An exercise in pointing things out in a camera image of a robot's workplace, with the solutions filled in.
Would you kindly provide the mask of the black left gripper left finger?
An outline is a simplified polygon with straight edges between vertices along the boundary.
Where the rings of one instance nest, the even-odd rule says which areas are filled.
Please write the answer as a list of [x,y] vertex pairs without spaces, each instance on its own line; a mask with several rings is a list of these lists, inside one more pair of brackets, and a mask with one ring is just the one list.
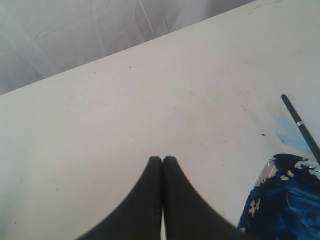
[[151,156],[126,198],[79,239],[159,240],[162,213],[162,160]]

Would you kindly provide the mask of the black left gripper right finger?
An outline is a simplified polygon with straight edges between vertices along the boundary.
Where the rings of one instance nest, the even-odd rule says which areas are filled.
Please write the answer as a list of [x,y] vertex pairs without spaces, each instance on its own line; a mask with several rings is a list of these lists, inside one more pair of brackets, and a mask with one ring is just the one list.
[[198,194],[177,159],[162,162],[162,204],[168,240],[249,240]]

